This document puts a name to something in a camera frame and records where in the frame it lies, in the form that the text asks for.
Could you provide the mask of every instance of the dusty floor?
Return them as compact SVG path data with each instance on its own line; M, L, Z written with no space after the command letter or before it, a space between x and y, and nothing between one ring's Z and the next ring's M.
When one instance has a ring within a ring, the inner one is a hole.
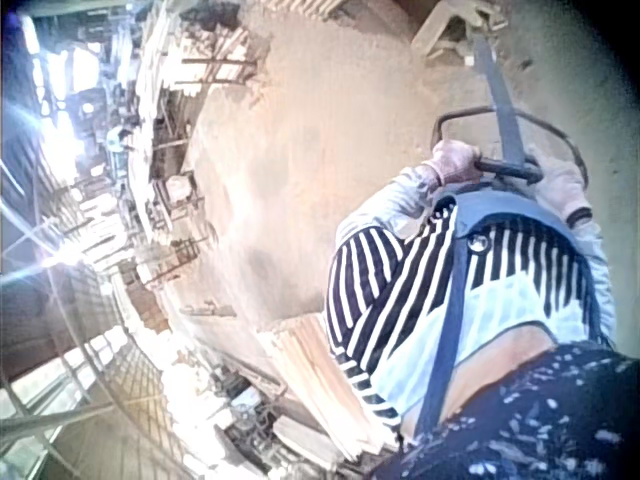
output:
M637 116L592 39L563 20L514 1L513 33L502 44L506 71L517 96L583 150L611 261L620 347L640 355ZM208 299L232 305L238 321L259 327L322 309L340 220L425 158L437 115L486 103L487 91L472 70L427 69L389 36L297 16L247 21L271 41L263 73L250 88L210 94L186 161L218 244L164 295L174 307ZM567 36L575 51L557 48ZM523 59L533 60L525 71ZM480 124L451 133L486 149L492 131Z

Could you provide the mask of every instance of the work glove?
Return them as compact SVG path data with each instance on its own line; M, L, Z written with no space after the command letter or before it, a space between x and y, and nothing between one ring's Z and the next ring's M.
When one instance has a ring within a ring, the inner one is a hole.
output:
M480 149L459 140L440 140L433 147L433 158L424 162L433 169L440 186L449 183L475 182L482 172L474 166Z
M569 227L592 218L591 204L584 194L584 180L573 162L557 160L532 148L544 178L535 185L537 202L558 215Z

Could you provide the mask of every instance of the metal handle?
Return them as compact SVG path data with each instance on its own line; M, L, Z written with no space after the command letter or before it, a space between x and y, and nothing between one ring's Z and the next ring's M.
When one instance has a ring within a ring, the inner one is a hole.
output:
M491 105L485 105L482 107L473 107L466 108L463 110L456 110L455 112L449 112L444 115L441 115L436 119L436 122L433 126L433 134L431 136L431 148L433 148L440 140L444 138L442 127L443 125L450 121L459 118L472 117L476 115L482 115L486 113L494 113L495 107ZM564 142L564 144L569 148L571 154L573 156L573 162L578 166L580 170L580 174L582 175L582 179L584 181L584 186L587 188L589 186L589 174L587 172L587 166L584 163L582 155L580 154L580 150L573 143L571 138L564 133L559 128L554 127L549 122L542 120L538 117L531 115L530 113L524 112L520 109L514 109L515 114L518 118L526 120L529 123L534 124L537 127L540 127L555 137L558 137L560 140ZM522 178L526 180L528 183L536 183L542 180L543 173L538 166L532 164L525 164L524 166L514 166L514 164L510 162L506 162L500 159L491 159L483 157L475 163L476 168L483 172L495 173L496 175L505 175L510 177Z

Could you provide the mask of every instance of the person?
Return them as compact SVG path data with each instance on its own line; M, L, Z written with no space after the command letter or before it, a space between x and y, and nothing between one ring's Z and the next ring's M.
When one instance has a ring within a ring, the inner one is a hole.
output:
M580 171L538 153L527 187L479 155L440 142L338 227L330 351L400 445L372 475L613 478L640 440L640 366L613 350Z
M133 133L132 130L125 128L124 125L117 125L107 132L106 147L113 153L123 153L132 151L133 147L124 143L124 139Z

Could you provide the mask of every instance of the wooden plank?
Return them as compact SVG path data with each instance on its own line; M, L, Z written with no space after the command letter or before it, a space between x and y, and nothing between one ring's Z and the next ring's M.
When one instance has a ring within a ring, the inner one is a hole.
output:
M280 376L327 432L342 454L380 453L390 432L366 412L329 355L320 314L278 322L258 339Z

